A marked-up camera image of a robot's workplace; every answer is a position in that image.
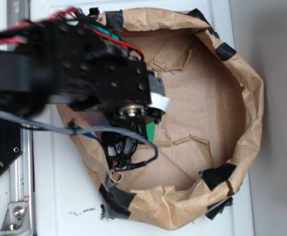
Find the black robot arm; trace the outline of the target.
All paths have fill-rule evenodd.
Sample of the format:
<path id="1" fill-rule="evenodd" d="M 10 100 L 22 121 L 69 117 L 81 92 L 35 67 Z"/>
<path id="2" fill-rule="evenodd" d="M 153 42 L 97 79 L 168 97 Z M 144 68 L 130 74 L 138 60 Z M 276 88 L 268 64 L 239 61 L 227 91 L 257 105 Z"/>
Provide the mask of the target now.
<path id="1" fill-rule="evenodd" d="M 159 122 L 170 99 L 160 78 L 130 46 L 63 20 L 0 32 L 20 39 L 0 50 L 0 110 L 35 115 L 47 104 L 97 111 L 115 120 Z"/>

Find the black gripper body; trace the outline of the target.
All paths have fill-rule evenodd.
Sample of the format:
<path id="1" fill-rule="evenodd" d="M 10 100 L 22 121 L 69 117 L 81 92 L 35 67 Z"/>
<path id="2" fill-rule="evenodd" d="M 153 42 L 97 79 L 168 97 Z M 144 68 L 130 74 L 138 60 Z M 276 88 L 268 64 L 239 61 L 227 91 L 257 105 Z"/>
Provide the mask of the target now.
<path id="1" fill-rule="evenodd" d="M 164 111 L 152 106 L 151 93 L 164 95 L 164 85 L 147 69 L 145 62 L 114 45 L 87 49 L 83 59 L 79 66 L 81 78 L 73 84 L 86 98 L 72 102 L 72 110 L 104 113 L 110 123 L 161 121 Z"/>

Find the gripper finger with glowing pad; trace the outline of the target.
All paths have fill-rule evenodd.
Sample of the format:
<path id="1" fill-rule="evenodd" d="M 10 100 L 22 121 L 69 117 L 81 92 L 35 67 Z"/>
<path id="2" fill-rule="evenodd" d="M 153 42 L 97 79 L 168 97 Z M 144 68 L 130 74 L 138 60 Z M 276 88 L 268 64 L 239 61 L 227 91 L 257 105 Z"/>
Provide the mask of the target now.
<path id="1" fill-rule="evenodd" d="M 149 104 L 150 108 L 158 109 L 161 111 L 167 111 L 170 105 L 170 98 L 161 95 L 159 93 L 151 92 L 151 103 Z"/>

